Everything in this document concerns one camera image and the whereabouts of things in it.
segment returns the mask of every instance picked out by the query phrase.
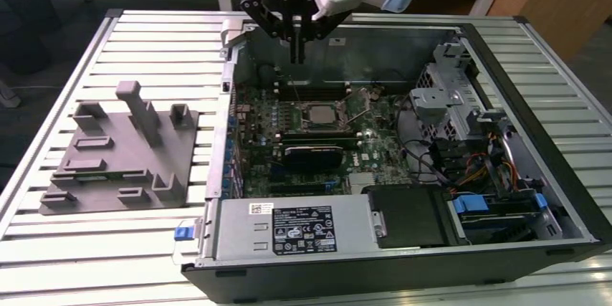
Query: barcode sticker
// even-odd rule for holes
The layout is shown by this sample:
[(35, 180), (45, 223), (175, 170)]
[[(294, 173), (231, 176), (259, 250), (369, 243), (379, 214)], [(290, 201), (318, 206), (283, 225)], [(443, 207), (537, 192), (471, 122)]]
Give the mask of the barcode sticker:
[(274, 204), (247, 204), (249, 215), (271, 214), (273, 209)]

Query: aluminum table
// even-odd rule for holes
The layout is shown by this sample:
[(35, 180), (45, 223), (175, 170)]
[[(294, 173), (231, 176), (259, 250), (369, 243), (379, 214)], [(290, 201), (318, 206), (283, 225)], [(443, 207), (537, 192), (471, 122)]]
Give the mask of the aluminum table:
[[(179, 273), (174, 227), (202, 215), (215, 97), (222, 73), (221, 23), (241, 13), (109, 11), (0, 196), (0, 304), (213, 305)], [(473, 23), (590, 195), (612, 219), (612, 117), (529, 24), (511, 18), (355, 14), (353, 21)], [(157, 110), (185, 102), (199, 112), (187, 207), (38, 215), (81, 101), (106, 112), (121, 80), (137, 80)], [(482, 89), (497, 103), (491, 88)], [(178, 250), (197, 253), (194, 242)], [(270, 302), (271, 305), (607, 305), (612, 256), (558, 264), (514, 282)]]

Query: black plastic cover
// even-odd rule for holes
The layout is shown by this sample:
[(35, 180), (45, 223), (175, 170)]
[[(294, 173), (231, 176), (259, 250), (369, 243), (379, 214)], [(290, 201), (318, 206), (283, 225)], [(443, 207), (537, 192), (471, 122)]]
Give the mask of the black plastic cover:
[(363, 188), (371, 211), (378, 211), (386, 236), (377, 238), (378, 247), (445, 247), (457, 245), (445, 196), (439, 186), (410, 187), (405, 184)]

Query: floor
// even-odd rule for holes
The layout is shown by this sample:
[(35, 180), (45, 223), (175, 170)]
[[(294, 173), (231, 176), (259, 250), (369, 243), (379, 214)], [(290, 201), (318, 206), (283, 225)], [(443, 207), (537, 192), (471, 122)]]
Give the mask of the floor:
[[(14, 91), (21, 98), (18, 108), (0, 107), (0, 191), (42, 124), (106, 10), (218, 10), (215, 0), (93, 0), (90, 3), (82, 0), (51, 0), (51, 3), (62, 28), (42, 36), (43, 45), (51, 55), (50, 66), (31, 75), (17, 76), (0, 64), (1, 80), (10, 87), (17, 87)], [(0, 1), (0, 13), (3, 11), (7, 9)], [(612, 25), (602, 25), (569, 66), (606, 109), (612, 111), (609, 57)]]

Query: metal bracket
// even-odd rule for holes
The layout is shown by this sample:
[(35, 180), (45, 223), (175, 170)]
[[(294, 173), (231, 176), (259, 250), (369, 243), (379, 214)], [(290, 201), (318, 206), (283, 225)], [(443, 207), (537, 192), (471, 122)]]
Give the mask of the metal bracket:
[(373, 233), (375, 238), (382, 238), (386, 236), (386, 226), (383, 225), (382, 213), (378, 211), (371, 212), (371, 225)]
[(467, 134), (475, 135), (479, 133), (479, 123), (495, 123), (506, 117), (507, 115), (502, 109), (485, 111), (471, 110), (467, 114), (467, 117), (465, 118), (465, 122), (467, 123), (469, 127)]
[(221, 24), (221, 45), (231, 48), (245, 40), (241, 19), (226, 19)]

